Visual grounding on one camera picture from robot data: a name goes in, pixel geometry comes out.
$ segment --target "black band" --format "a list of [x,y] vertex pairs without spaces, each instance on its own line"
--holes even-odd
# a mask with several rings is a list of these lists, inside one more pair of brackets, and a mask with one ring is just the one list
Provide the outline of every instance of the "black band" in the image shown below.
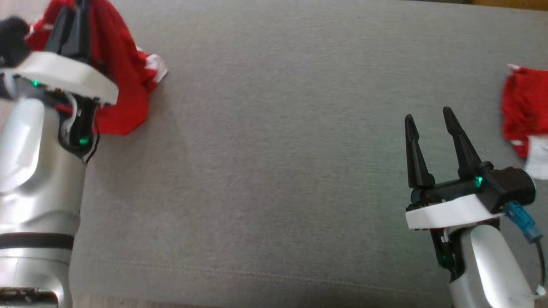
[[0,249],[60,248],[72,250],[74,237],[60,233],[5,233],[0,234]]

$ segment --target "green led light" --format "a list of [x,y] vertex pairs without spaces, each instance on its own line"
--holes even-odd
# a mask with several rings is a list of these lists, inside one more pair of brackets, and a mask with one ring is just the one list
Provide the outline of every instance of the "green led light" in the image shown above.
[[483,178],[481,176],[477,176],[476,183],[475,183],[476,190],[480,190],[482,182],[483,182]]
[[89,143],[89,138],[80,138],[80,145],[86,145]]

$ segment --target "folded red cloth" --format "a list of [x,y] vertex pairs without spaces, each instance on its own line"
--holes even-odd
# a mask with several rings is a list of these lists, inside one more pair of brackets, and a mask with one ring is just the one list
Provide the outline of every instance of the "folded red cloth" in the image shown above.
[[503,91],[503,136],[526,158],[531,135],[548,134],[548,71],[512,67]]
[[[42,18],[31,26],[27,42],[33,50],[44,50],[64,5],[73,7],[74,0],[52,0]],[[108,0],[90,1],[90,23],[93,58],[109,68],[119,89],[117,104],[97,111],[99,131],[127,135],[146,120],[149,92],[156,88],[167,70],[158,68],[161,59],[157,55],[138,49],[124,20]]]

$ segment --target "red garment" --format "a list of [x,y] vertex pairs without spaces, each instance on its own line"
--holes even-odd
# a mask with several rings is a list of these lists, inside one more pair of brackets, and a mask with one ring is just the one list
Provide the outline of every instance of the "red garment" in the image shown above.
[[548,71],[519,67],[503,91],[503,136],[526,158],[530,135],[548,134]]
[[[32,25],[27,42],[33,50],[44,50],[63,5],[73,7],[74,0],[52,0],[43,17]],[[147,118],[157,71],[146,67],[150,55],[137,50],[124,20],[108,0],[90,1],[90,23],[93,58],[109,68],[119,89],[117,104],[97,111],[99,131],[127,135]]]

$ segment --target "black cable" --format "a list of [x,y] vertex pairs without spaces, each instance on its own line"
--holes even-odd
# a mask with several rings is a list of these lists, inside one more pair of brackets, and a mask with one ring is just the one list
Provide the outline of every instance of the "black cable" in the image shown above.
[[536,244],[536,251],[539,254],[539,262],[540,262],[540,285],[544,287],[544,283],[546,281],[546,263],[544,260],[543,247],[540,244],[540,240],[537,240],[535,244]]
[[89,160],[95,155],[95,152],[97,152],[97,146],[99,145],[99,140],[101,140],[101,133],[99,133],[99,125],[97,124],[97,120],[93,120],[93,124],[95,125],[95,132],[97,133],[97,137],[95,138],[95,144],[93,145],[93,150],[91,154],[88,156],[88,158],[85,160],[85,164],[89,163]]

